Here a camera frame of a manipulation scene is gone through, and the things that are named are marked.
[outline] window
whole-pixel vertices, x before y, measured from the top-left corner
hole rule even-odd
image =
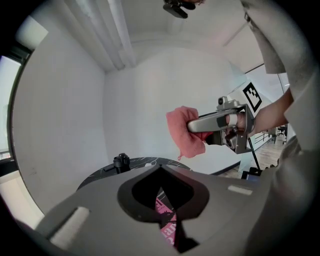
[[[0,160],[11,157],[8,143],[8,106],[21,64],[6,57],[0,59]]]

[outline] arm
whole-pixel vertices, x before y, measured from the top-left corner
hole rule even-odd
[[[249,136],[253,136],[261,131],[272,129],[278,126],[282,126],[288,123],[285,118],[285,111],[292,104],[294,99],[292,98],[290,88],[285,94],[274,103],[262,108],[255,117],[255,127]],[[242,114],[237,114],[238,121],[237,127],[239,130],[245,126],[245,118]],[[229,116],[227,115],[226,123],[229,123]]]

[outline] black knob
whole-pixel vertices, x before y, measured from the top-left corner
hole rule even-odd
[[[130,158],[125,153],[119,154],[113,159],[113,166],[118,174],[130,171]]]

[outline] floor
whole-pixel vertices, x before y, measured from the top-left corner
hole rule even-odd
[[[259,166],[261,170],[264,170],[266,167],[270,167],[270,165],[277,165],[280,154],[285,147],[286,144],[283,144],[286,138],[283,135],[277,136],[275,140],[275,144],[273,141],[270,141],[260,147],[257,151],[255,151],[256,158],[258,160]],[[255,160],[251,161],[252,167],[257,167]],[[239,172],[239,166],[226,171],[225,173],[220,174],[220,177],[226,178],[236,178],[241,179],[242,173]]]

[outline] pink cloth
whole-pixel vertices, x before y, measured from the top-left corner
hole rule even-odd
[[[166,113],[166,120],[170,135],[180,149],[180,161],[182,156],[193,158],[206,152],[204,140],[213,132],[188,132],[187,122],[199,118],[198,111],[191,107],[178,107],[172,112]]]

